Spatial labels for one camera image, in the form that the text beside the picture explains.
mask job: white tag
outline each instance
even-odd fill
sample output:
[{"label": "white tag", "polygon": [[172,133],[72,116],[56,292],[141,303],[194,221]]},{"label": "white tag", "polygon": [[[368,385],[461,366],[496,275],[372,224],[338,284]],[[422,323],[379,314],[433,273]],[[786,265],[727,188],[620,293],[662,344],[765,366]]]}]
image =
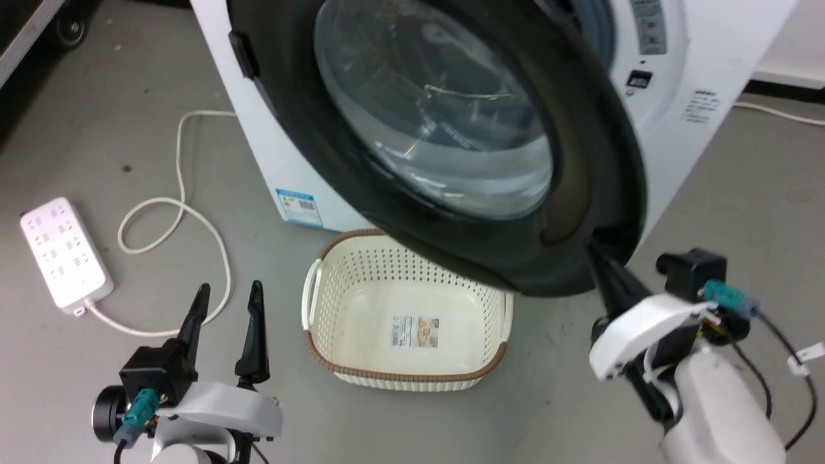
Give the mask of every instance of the white tag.
[{"label": "white tag", "polygon": [[800,349],[796,352],[796,356],[799,357],[799,360],[802,361],[803,364],[800,366],[796,363],[793,356],[789,357],[788,368],[790,369],[790,372],[799,377],[810,375],[811,371],[808,369],[808,366],[805,366],[804,364],[811,359],[825,356],[825,343],[819,342],[807,348]]},{"label": "white tag", "polygon": [[394,347],[438,348],[438,318],[393,316],[390,344]]}]

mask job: white cable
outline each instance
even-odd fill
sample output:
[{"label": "white cable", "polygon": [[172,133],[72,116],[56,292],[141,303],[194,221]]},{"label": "white cable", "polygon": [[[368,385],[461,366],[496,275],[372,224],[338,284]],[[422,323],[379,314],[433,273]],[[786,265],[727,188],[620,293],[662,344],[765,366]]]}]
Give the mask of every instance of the white cable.
[{"label": "white cable", "polygon": [[653,346],[648,348],[648,351],[644,353],[644,357],[642,358],[642,364],[644,366],[642,378],[656,390],[659,390],[659,393],[665,397],[667,404],[670,405],[671,411],[673,412],[673,417],[677,417],[681,412],[681,400],[679,399],[679,393],[668,383],[660,381],[658,379],[658,373],[653,370],[653,357],[656,356],[658,346],[659,343],[655,343]]},{"label": "white cable", "polygon": [[762,105],[757,105],[755,103],[736,102],[733,105],[735,107],[740,107],[740,108],[749,108],[749,109],[752,109],[752,110],[764,111],[765,113],[770,113],[770,114],[772,114],[774,116],[778,116],[778,117],[784,117],[785,119],[790,119],[791,121],[803,122],[805,124],[813,124],[813,125],[825,125],[825,121],[821,121],[821,120],[818,120],[818,119],[809,119],[807,117],[802,117],[802,116],[791,115],[791,114],[785,113],[783,111],[775,110],[775,109],[769,108],[769,107],[764,107]]},{"label": "white cable", "polygon": [[[127,254],[141,254],[146,253],[149,250],[157,248],[160,244],[163,243],[164,240],[169,238],[169,235],[172,235],[172,232],[175,231],[177,226],[181,223],[181,219],[183,218],[183,211],[193,215],[195,218],[200,220],[205,226],[206,229],[214,235],[215,240],[218,241],[218,247],[220,248],[220,257],[224,260],[224,272],[226,273],[226,290],[224,291],[224,298],[218,303],[215,307],[214,311],[211,314],[206,316],[203,325],[208,324],[214,318],[218,317],[220,311],[224,310],[224,306],[226,306],[226,302],[229,300],[229,295],[232,291],[232,272],[229,269],[229,256],[226,254],[226,247],[224,247],[224,241],[220,238],[220,234],[218,230],[198,211],[194,208],[186,204],[186,187],[183,185],[183,173],[181,170],[181,138],[183,134],[183,125],[188,121],[190,118],[195,116],[232,116],[235,117],[235,113],[231,111],[211,111],[211,110],[198,110],[198,111],[190,111],[183,115],[181,121],[177,124],[177,143],[175,145],[175,170],[177,171],[177,186],[181,191],[181,199],[176,200],[174,198],[169,198],[166,196],[158,196],[155,198],[149,198],[146,201],[140,202],[137,206],[131,209],[126,216],[123,218],[123,221],[120,223],[120,228],[117,230],[117,244],[120,246],[120,249],[123,250],[124,253]],[[172,222],[172,225],[169,226],[169,229],[161,234],[157,240],[153,241],[151,244],[148,244],[139,249],[133,249],[129,245],[127,245],[123,240],[123,231],[126,228],[126,225],[132,219],[135,213],[142,210],[146,206],[149,205],[157,205],[157,204],[166,204],[166,205],[173,205],[177,206],[177,217]],[[101,313],[94,305],[93,302],[87,301],[86,307],[99,318],[104,323],[108,324],[114,329],[119,330],[125,334],[134,335],[135,337],[173,337],[177,335],[178,329],[172,330],[164,330],[161,332],[144,332],[143,330],[132,329],[130,327],[126,327],[123,324],[115,322],[109,316],[104,315]]]}]

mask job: washing machine door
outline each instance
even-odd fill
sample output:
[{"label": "washing machine door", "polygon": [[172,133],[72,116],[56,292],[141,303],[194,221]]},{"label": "washing machine door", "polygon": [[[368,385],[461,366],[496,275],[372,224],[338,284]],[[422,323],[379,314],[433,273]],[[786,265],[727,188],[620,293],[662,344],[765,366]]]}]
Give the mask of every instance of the washing machine door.
[{"label": "washing machine door", "polygon": [[644,222],[633,127],[556,2],[237,0],[244,73],[318,173],[413,251],[530,296]]}]

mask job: white laundry basket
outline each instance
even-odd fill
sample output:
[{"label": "white laundry basket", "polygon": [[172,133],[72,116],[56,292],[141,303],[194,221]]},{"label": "white laundry basket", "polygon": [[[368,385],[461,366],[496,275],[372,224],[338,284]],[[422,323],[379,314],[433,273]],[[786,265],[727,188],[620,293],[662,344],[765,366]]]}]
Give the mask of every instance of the white laundry basket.
[{"label": "white laundry basket", "polygon": [[341,380],[399,391],[470,388],[498,365],[512,295],[447,271],[379,230],[336,237],[309,268],[301,323]]}]

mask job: black cable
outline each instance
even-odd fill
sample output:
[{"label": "black cable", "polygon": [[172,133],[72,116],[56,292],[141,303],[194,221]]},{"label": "black cable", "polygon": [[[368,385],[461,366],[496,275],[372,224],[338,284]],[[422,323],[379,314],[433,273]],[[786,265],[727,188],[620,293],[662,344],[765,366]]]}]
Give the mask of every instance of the black cable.
[{"label": "black cable", "polygon": [[737,343],[736,339],[730,334],[730,329],[727,324],[722,323],[722,332],[724,332],[724,336],[728,338],[730,342],[730,346],[733,347],[733,351],[742,359],[742,362],[745,363],[748,369],[753,372],[753,375],[759,381],[759,385],[762,386],[762,391],[765,392],[765,417],[769,420],[773,415],[773,395],[771,395],[771,388],[768,386],[768,382],[765,380],[765,376],[757,368],[757,365],[751,361],[749,357],[745,354],[744,351],[739,347],[739,343]]},{"label": "black cable", "polygon": [[[779,328],[771,321],[771,318],[766,316],[761,311],[757,312],[757,318],[762,321],[762,323],[770,330],[774,336],[779,339],[780,343],[788,350],[791,357],[796,361],[796,364],[799,366],[803,366],[802,360],[799,359],[799,356],[796,354],[796,349],[791,346],[788,339],[782,334]],[[785,450],[790,450],[806,432],[811,427],[813,423],[813,418],[817,415],[817,407],[818,407],[818,400],[817,400],[817,389],[813,386],[813,380],[811,380],[811,375],[808,374],[805,376],[805,385],[808,386],[808,392],[811,395],[811,410],[808,412],[808,418],[802,424],[802,427],[799,428],[799,431],[792,437],[790,441],[785,444]]]},{"label": "black cable", "polygon": [[126,447],[126,440],[120,440],[120,443],[117,443],[117,449],[115,450],[115,464],[120,464],[120,455],[123,454],[123,448]]},{"label": "black cable", "polygon": [[263,461],[263,464],[269,464],[269,461],[266,459],[266,456],[264,456],[261,450],[257,448],[257,445],[255,443],[252,444],[252,449],[254,449],[255,452],[258,453],[258,456],[261,457],[261,461]]}]

